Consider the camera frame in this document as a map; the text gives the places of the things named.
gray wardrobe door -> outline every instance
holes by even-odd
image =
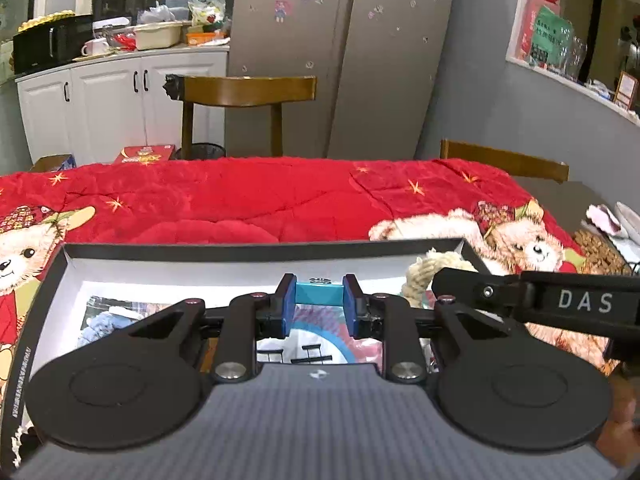
[[[326,151],[351,0],[235,0],[228,75],[315,75],[314,102],[283,106],[285,155]],[[227,109],[231,156],[270,154],[270,110]]]
[[[414,158],[451,1],[353,0],[329,157]]]

white mug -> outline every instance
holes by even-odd
[[[95,56],[96,54],[106,54],[109,48],[109,43],[105,38],[96,38],[95,40],[87,41],[82,46],[80,53],[83,56]]]

green item in plastic bag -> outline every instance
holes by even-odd
[[[542,6],[536,16],[529,55],[539,64],[560,66],[574,39],[574,26]]]

teddy bear face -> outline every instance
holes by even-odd
[[[62,227],[51,222],[0,234],[0,295],[9,294],[42,272],[62,237]]]
[[[554,272],[562,264],[562,245],[542,222],[521,218],[497,225],[490,238],[501,256],[521,270]]]

microwave handle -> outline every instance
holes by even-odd
[[[53,27],[49,29],[49,57],[53,57]]]

